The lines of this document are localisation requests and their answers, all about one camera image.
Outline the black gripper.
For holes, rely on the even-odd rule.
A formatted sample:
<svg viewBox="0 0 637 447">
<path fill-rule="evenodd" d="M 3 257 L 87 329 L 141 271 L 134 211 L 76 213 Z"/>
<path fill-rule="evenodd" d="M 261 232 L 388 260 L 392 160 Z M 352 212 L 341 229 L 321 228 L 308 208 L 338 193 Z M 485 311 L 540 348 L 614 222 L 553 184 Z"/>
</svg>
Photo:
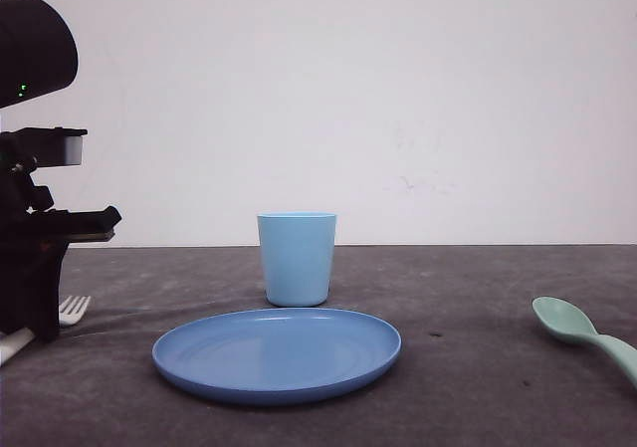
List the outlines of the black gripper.
<svg viewBox="0 0 637 447">
<path fill-rule="evenodd" d="M 59 286 L 68 247 L 110 240 L 121 215 L 113 206 L 56 209 L 50 188 L 33 179 L 48 167 L 36 166 L 17 131 L 1 133 L 1 332 L 26 328 L 50 342 L 60 333 Z"/>
</svg>

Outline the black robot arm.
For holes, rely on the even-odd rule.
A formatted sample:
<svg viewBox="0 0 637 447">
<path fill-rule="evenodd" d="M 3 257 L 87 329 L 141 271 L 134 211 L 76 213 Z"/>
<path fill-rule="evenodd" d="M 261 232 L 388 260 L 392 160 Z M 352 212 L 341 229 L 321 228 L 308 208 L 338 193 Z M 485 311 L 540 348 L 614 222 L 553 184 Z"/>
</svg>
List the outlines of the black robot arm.
<svg viewBox="0 0 637 447">
<path fill-rule="evenodd" d="M 1 105 L 4 108 L 68 87 L 79 56 L 62 16 L 43 0 L 1 1 Z M 79 165 L 83 128 L 24 127 L 1 134 L 1 331 L 28 329 L 50 342 L 60 332 L 59 285 L 72 243 L 109 240 L 121 216 L 54 206 L 35 170 Z"/>
</svg>

